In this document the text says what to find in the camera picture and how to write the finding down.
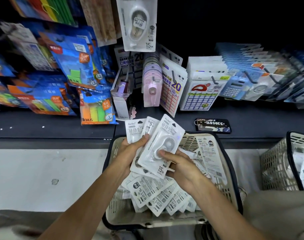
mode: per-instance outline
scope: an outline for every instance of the bobo logo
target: bobo logo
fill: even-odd
[[[133,184],[133,188],[137,189],[140,186],[140,184],[138,182]]]

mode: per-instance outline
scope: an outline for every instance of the smartphone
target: smartphone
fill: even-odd
[[[216,133],[231,133],[230,123],[226,119],[196,118],[194,124],[197,131],[212,131]]]

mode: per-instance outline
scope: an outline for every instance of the display shelf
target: display shelf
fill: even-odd
[[[160,107],[143,106],[143,99],[137,97],[136,117],[154,117],[160,120],[166,111]],[[234,141],[264,141],[285,137],[286,132],[293,130],[304,133],[304,109],[296,109],[292,103],[266,101],[230,101],[219,97],[209,111],[180,111],[178,109],[174,120],[186,132],[196,132],[196,118],[227,119],[232,133],[218,136]],[[125,134],[124,122],[116,126],[115,135]]]
[[[111,139],[115,125],[81,125],[78,116],[0,111],[0,138]]]

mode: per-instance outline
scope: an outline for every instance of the hand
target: hand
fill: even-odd
[[[121,167],[121,170],[124,173],[124,178],[126,178],[130,173],[130,165],[136,155],[137,150],[144,146],[149,138],[150,135],[145,134],[140,140],[131,144],[128,143],[126,138],[122,141],[118,154],[113,162],[117,163]]]
[[[204,176],[189,156],[179,150],[175,154],[161,150],[159,154],[166,160],[175,163],[170,165],[170,168],[174,169],[175,172],[168,171],[167,176],[174,178],[188,194],[191,195],[195,192],[195,182]]]

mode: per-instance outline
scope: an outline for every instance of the shopping basket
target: shopping basket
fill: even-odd
[[[260,156],[263,190],[304,190],[293,160],[293,148],[304,147],[304,134],[286,137]]]
[[[198,148],[196,137],[206,136],[209,134],[215,137],[219,146],[218,150],[228,182],[227,185],[224,185],[223,181],[220,178],[215,177],[215,185],[242,214],[242,201],[238,190],[238,183],[234,168],[218,136],[211,132],[197,134],[186,133],[180,142],[180,147],[188,151],[194,151]],[[103,171],[108,167],[114,157],[116,157],[118,149],[124,138],[125,136],[119,136],[112,139],[103,166]],[[133,230],[154,227],[167,227],[174,225],[204,224],[207,222],[207,219],[202,211],[185,213],[176,212],[173,216],[165,213],[161,214],[159,217],[156,217],[149,210],[142,213],[135,213],[131,200],[122,199],[122,192],[117,191],[114,194],[110,205],[106,209],[102,221],[105,226],[111,230]]]

